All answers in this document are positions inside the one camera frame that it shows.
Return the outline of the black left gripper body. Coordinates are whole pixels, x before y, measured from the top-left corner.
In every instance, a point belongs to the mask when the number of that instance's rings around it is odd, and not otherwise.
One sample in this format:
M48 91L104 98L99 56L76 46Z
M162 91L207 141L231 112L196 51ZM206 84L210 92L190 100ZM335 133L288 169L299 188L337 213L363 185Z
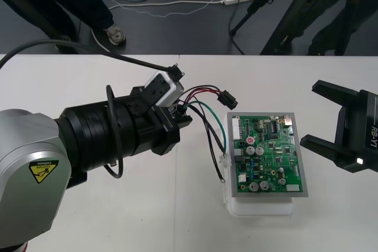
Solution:
M181 140L175 118L172 117L170 109L165 107L153 107L136 118L134 154L150 150L162 156L170 152Z

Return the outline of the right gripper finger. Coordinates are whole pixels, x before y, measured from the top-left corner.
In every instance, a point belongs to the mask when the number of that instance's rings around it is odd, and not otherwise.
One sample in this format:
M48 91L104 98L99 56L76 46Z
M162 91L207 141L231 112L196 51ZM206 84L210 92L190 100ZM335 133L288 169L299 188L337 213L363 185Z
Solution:
M312 86L312 91L343 107L356 106L360 101L359 92L322 80Z
M334 162L340 168L345 168L355 163L355 153L352 150L312 135L305 135L301 139L300 145Z

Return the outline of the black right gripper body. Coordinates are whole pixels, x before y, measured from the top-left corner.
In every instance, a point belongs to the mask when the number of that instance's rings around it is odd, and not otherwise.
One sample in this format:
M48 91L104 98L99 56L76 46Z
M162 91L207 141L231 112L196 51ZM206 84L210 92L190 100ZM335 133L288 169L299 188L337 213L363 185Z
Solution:
M339 156L337 167L352 173L377 172L377 94L360 90L351 105L340 109L335 144L351 154Z

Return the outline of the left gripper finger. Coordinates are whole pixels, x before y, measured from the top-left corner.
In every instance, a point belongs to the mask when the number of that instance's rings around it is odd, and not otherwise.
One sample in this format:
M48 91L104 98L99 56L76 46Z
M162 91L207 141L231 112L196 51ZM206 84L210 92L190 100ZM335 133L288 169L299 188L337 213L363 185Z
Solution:
M183 105L173 105L170 107L172 117L181 117L186 114L186 108Z
M177 129L182 129L184 127L189 126L192 121L193 119L191 116L181 116L175 118L175 124L177 126Z

